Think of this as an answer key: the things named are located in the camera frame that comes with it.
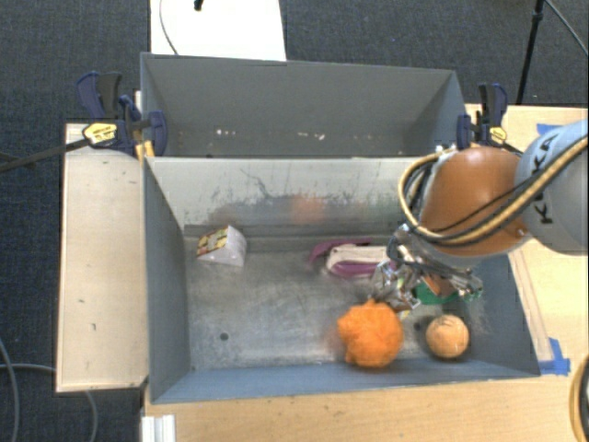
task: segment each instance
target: green object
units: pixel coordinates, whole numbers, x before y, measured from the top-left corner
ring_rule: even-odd
[[[458,298],[458,292],[454,292],[449,297],[436,296],[430,287],[424,282],[421,282],[414,288],[415,297],[417,297],[423,305],[443,305]]]

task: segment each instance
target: gray carpet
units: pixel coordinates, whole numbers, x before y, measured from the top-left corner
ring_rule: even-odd
[[[515,99],[536,0],[281,0],[289,59],[456,70],[465,99],[499,82]],[[585,45],[588,0],[553,0]],[[587,59],[546,8],[524,103],[587,105]],[[139,86],[149,49],[148,0],[0,0],[0,151],[24,156],[59,145],[84,117],[74,83],[90,70]],[[54,365],[60,242],[59,158],[0,174],[0,337],[15,362]],[[19,373],[20,439],[84,440],[84,399],[56,398],[51,380]],[[98,440],[138,438],[137,390],[97,395]],[[0,375],[0,441],[12,431]]]

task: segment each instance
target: gray bin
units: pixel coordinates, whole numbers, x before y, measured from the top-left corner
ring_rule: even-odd
[[[478,300],[405,319],[382,370],[345,364],[337,334],[367,281],[306,260],[327,239],[387,243],[402,220],[399,175],[454,137],[464,103],[453,72],[143,54],[142,94],[170,135],[166,155],[144,164],[154,403],[539,375],[506,257],[480,265]],[[248,240],[244,267],[197,261],[198,237],[227,224]],[[471,331],[452,362],[423,339],[442,312]]]

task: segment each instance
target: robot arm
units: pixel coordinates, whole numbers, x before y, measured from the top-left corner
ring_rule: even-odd
[[[425,283],[440,297],[472,297],[479,261],[536,237],[587,253],[587,120],[538,138],[524,153],[497,146],[449,149],[415,162],[398,184],[407,223],[393,235],[373,283],[395,310],[419,305]]]

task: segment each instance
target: white paper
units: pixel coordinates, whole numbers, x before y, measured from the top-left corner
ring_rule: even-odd
[[[160,22],[160,0],[151,0],[151,52],[174,53]],[[180,55],[285,61],[278,0],[162,0],[161,18]]]

